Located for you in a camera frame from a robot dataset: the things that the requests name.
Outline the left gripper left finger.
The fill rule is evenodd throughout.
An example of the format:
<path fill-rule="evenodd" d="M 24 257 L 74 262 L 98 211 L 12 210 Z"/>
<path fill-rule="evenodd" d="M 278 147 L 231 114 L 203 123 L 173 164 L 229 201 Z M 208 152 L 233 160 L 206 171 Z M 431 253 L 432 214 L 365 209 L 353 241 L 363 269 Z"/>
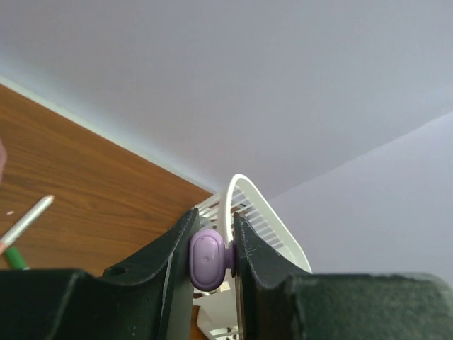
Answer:
<path fill-rule="evenodd" d="M 165 234 L 104 270 L 1 272 L 2 339 L 187 339 L 193 308 L 188 210 Z"/>

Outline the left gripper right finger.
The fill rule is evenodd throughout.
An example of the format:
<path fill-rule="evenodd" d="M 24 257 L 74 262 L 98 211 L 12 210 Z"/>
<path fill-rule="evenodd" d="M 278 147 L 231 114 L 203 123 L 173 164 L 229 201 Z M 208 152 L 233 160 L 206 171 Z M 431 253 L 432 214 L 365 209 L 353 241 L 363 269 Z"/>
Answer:
<path fill-rule="evenodd" d="M 310 274 L 234 215 L 241 339 L 451 339 L 452 289 L 420 273 Z"/>

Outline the purple highlighter cap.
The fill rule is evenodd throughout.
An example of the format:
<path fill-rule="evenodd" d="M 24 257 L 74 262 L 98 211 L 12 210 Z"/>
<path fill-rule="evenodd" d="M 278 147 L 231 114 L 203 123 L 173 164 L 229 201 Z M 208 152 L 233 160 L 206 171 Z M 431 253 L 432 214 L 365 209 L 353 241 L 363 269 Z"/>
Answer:
<path fill-rule="evenodd" d="M 189 244 L 189 274 L 195 288 L 203 292 L 218 289 L 224 282 L 226 271 L 236 276 L 235 243 L 225 243 L 213 229 L 196 232 Z"/>

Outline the peach cap acrylic marker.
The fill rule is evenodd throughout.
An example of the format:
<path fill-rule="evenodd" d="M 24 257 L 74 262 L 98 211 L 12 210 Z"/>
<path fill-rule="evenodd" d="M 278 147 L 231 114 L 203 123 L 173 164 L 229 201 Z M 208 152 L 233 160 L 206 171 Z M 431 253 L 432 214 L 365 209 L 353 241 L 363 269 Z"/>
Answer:
<path fill-rule="evenodd" d="M 51 206 L 54 199 L 53 195 L 41 198 L 1 237 L 1 253 L 4 253 Z"/>

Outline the green cap acrylic marker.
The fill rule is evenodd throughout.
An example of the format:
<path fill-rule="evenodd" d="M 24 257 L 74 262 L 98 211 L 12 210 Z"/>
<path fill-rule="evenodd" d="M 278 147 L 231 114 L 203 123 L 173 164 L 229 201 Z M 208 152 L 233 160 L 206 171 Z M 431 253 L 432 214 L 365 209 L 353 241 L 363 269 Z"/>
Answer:
<path fill-rule="evenodd" d="M 28 270 L 30 267 L 22 257 L 18 248 L 15 246 L 9 247 L 4 253 L 3 258 L 6 260 L 8 267 L 13 270 Z"/>

